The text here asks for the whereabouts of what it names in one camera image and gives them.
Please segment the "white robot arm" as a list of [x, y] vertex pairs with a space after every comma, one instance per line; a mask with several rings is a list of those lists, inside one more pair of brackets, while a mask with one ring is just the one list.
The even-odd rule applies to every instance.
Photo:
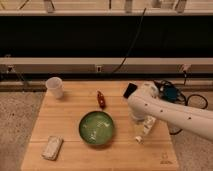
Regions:
[[124, 93], [135, 120], [150, 115], [213, 141], [213, 111], [167, 102], [158, 95], [159, 90], [151, 81], [140, 87], [129, 83]]

